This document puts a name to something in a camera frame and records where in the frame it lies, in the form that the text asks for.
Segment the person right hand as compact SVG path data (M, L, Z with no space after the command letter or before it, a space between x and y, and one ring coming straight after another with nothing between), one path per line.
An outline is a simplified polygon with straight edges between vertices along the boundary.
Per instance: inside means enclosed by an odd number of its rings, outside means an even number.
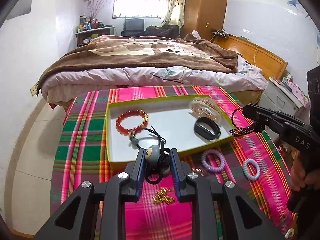
M306 171L300 161L300 152L298 152L291 167L290 187L293 191L300 191L306 185L311 185L315 189L320 187L320 170L313 170L306 174Z

